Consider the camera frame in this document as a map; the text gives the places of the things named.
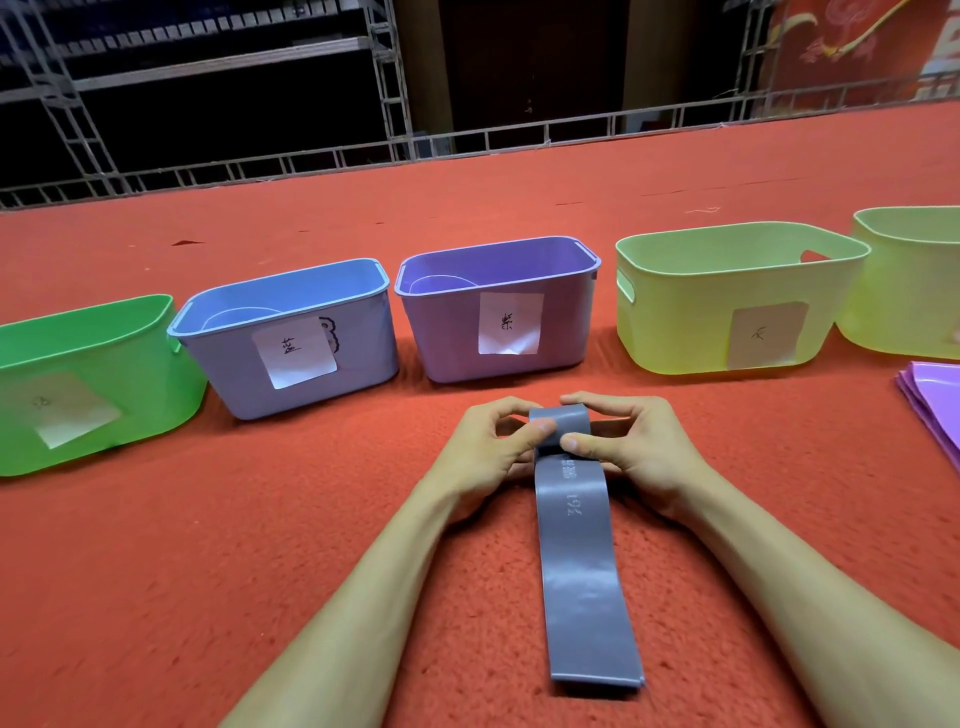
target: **basket handle hole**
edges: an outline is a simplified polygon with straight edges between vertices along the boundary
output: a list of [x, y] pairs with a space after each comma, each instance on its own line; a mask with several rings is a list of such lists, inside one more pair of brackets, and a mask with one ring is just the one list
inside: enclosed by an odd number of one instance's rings
[[830, 260], [829, 255], [817, 253], [816, 251], [803, 251], [800, 253], [801, 263], [816, 263], [819, 260]]
[[620, 293], [627, 298], [627, 301], [630, 302], [630, 305], [633, 305], [634, 301], [636, 300], [634, 285], [619, 268], [616, 269], [616, 287], [620, 289]]

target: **white paper label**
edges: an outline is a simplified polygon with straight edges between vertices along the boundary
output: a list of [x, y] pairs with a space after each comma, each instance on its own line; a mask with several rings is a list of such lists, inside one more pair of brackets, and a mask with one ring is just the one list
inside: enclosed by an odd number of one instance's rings
[[316, 316], [262, 328], [253, 335], [253, 343], [274, 389], [292, 387], [337, 371], [326, 329]]
[[480, 353], [537, 353], [542, 293], [481, 293]]
[[730, 325], [727, 369], [794, 364], [809, 308], [802, 301], [737, 308]]
[[123, 417], [109, 400], [68, 370], [17, 382], [4, 392], [3, 405], [32, 427], [49, 449]]

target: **light green plastic basket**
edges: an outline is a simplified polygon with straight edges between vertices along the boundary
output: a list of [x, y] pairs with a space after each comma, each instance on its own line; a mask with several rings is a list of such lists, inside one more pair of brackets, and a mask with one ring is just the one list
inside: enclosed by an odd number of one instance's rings
[[837, 325], [878, 352], [960, 359], [960, 206], [875, 207], [852, 236], [874, 249]]
[[[808, 252], [829, 259], [801, 262]], [[800, 223], [627, 237], [616, 244], [616, 330], [658, 374], [801, 364], [823, 346], [869, 253]]]
[[200, 408], [206, 378], [167, 336], [170, 296], [0, 326], [0, 475], [141, 440]]

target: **left hand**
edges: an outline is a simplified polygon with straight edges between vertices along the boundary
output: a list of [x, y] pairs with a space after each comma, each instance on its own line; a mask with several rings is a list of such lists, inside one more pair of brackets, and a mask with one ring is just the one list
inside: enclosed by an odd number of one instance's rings
[[448, 522], [470, 516], [506, 478], [533, 472], [533, 448], [557, 424], [550, 419], [524, 423], [514, 415], [527, 416], [539, 408], [535, 402], [505, 397], [467, 410], [418, 486], [456, 499]]

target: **purple plastic basket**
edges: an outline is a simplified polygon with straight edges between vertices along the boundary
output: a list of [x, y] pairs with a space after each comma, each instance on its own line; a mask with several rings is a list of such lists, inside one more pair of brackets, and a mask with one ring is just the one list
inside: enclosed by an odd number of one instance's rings
[[426, 375], [448, 383], [583, 361], [599, 267], [579, 240], [535, 237], [414, 255], [395, 291]]

